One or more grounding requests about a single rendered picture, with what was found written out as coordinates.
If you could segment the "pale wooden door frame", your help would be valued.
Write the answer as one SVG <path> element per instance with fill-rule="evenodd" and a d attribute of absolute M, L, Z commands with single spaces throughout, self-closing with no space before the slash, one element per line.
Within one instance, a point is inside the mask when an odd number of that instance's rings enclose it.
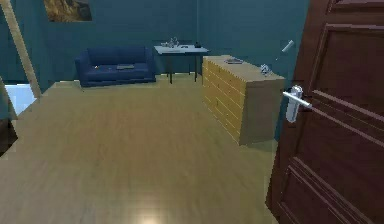
<path fill-rule="evenodd" d="M 0 0 L 0 7 L 4 13 L 5 20 L 11 33 L 13 42 L 16 46 L 16 50 L 18 52 L 27 80 L 30 84 L 32 93 L 36 99 L 39 99 L 41 97 L 40 86 L 36 78 L 34 67 L 29 57 L 11 1 Z"/>

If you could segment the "dark brown room door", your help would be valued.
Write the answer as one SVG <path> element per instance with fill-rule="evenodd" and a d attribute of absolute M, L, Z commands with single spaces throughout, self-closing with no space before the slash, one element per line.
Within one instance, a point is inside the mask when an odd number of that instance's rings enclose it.
<path fill-rule="evenodd" d="M 309 0 L 266 205 L 278 224 L 384 224 L 384 0 Z"/>

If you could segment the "grey table with black legs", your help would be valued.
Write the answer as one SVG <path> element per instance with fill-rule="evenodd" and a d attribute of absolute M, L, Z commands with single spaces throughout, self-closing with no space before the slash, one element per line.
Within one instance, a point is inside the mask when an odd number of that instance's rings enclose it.
<path fill-rule="evenodd" d="M 173 83 L 173 71 L 172 71 L 172 56 L 193 56 L 194 57 L 194 81 L 197 81 L 197 76 L 202 74 L 202 61 L 203 57 L 209 53 L 209 50 L 204 47 L 196 48 L 194 45 L 180 45 L 174 47 L 154 46 L 156 53 L 159 56 L 166 57 L 167 63 L 167 77 L 169 83 Z"/>

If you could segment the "silver clear object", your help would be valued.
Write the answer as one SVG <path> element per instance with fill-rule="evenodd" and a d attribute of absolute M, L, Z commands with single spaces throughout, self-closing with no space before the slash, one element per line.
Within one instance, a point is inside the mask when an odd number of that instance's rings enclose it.
<path fill-rule="evenodd" d="M 171 38 L 168 42 L 163 42 L 161 44 L 162 47 L 170 47 L 170 48 L 174 48 L 174 47 L 178 47 L 179 46 L 179 41 L 176 37 L 173 37 Z"/>

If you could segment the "wooden chest of drawers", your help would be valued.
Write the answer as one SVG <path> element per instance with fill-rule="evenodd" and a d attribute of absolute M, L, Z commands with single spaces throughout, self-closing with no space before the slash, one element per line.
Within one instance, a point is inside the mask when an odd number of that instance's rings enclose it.
<path fill-rule="evenodd" d="M 264 75 L 248 62 L 228 64 L 230 55 L 204 56 L 203 100 L 214 117 L 239 144 L 272 140 L 285 78 Z"/>

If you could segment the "dark blue sofa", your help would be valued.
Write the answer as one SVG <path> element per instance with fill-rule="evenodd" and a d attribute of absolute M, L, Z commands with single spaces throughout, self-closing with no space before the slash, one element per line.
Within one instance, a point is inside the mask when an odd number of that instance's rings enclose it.
<path fill-rule="evenodd" d="M 117 65 L 135 66 L 117 70 Z M 155 82 L 153 50 L 143 45 L 87 48 L 75 58 L 82 87 Z"/>

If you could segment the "framed brown wall picture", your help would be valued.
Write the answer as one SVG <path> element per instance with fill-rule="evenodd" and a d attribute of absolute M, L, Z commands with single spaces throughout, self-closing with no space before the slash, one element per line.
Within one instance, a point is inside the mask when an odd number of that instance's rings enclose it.
<path fill-rule="evenodd" d="M 50 22 L 87 22 L 92 20 L 89 0 L 44 0 Z"/>

